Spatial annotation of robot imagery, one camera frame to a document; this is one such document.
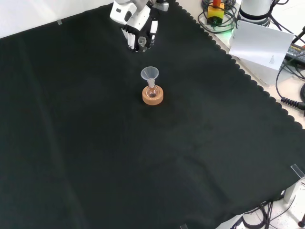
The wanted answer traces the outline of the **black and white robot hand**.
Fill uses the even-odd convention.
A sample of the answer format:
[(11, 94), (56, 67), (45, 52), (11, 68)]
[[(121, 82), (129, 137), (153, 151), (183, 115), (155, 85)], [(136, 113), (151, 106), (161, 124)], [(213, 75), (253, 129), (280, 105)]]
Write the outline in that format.
[(158, 19), (150, 0), (115, 0), (110, 18), (121, 25), (128, 48), (145, 52), (154, 45)]

